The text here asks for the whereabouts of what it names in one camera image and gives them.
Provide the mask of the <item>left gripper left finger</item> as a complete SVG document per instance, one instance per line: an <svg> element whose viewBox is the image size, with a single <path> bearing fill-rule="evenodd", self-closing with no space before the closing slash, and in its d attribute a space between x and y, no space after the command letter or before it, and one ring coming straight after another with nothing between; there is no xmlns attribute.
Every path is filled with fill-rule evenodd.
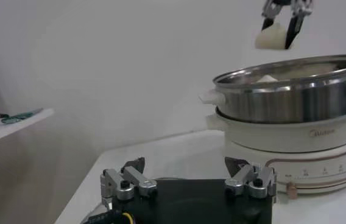
<svg viewBox="0 0 346 224"><path fill-rule="evenodd" d="M100 175L101 201L110 209L113 199L128 202L139 195L144 198L154 198L158 194L158 185L155 180L143 175L145 158L127 161L119 170L104 169Z"/></svg>

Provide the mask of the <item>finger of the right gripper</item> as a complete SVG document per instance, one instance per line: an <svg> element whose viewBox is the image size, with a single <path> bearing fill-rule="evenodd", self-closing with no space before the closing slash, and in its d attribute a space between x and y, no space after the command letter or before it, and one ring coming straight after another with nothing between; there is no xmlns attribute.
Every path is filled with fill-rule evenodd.
<svg viewBox="0 0 346 224"><path fill-rule="evenodd" d="M261 30L270 27L277 15L281 12L282 5L277 0L266 0L262 9L261 16L264 18Z"/></svg>
<svg viewBox="0 0 346 224"><path fill-rule="evenodd" d="M306 16L313 12L313 0L291 0L291 20L286 32L285 49L289 49L296 36L300 33Z"/></svg>

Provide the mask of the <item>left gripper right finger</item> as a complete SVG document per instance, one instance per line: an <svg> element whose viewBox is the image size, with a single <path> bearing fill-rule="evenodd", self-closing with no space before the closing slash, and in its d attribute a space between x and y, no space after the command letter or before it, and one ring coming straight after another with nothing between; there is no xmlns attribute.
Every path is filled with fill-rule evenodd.
<svg viewBox="0 0 346 224"><path fill-rule="evenodd" d="M259 200L270 197L273 203L277 202L277 173L274 168L227 156L224 162L230 174L230 178L224 181L226 201L232 203L247 195Z"/></svg>

